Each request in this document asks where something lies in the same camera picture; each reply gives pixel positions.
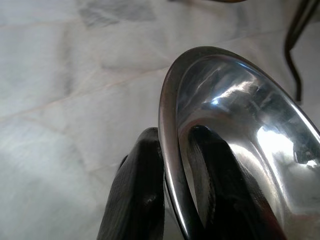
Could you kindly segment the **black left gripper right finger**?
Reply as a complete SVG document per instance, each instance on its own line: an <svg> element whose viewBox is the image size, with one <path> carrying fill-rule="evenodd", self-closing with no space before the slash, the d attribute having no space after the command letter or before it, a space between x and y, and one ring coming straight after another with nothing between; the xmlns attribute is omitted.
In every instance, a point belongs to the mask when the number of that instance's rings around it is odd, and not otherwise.
<svg viewBox="0 0 320 240"><path fill-rule="evenodd" d="M196 125L188 132L198 214L207 240L285 240L257 181L214 131Z"/></svg>

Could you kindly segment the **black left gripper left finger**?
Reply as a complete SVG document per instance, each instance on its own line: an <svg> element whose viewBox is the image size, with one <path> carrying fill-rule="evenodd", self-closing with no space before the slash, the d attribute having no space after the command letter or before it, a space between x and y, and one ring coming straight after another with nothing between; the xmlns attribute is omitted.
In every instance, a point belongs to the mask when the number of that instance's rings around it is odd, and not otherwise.
<svg viewBox="0 0 320 240"><path fill-rule="evenodd" d="M164 223L164 161L158 129L150 127L116 172L97 239L161 240Z"/></svg>

